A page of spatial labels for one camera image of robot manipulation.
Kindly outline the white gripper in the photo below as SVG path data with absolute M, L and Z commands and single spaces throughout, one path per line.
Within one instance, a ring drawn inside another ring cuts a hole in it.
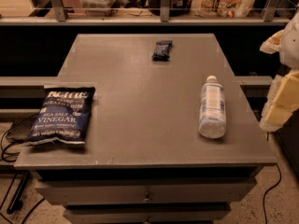
M 283 30 L 274 33 L 261 44 L 260 51 L 267 54 L 281 52 L 282 35 Z M 277 106 L 266 105 L 263 108 L 260 127 L 265 132 L 275 132 L 280 129 L 292 116 L 292 112 L 288 110 L 299 108 L 299 71 L 290 72 L 282 79 L 274 104 Z

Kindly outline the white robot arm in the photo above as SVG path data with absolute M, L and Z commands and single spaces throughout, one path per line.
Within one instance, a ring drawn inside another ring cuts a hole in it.
M 270 36 L 260 46 L 268 54 L 279 53 L 279 60 L 290 68 L 287 75 L 272 80 L 260 127 L 265 132 L 280 129 L 299 109 L 299 14 L 296 13 L 283 30 Z

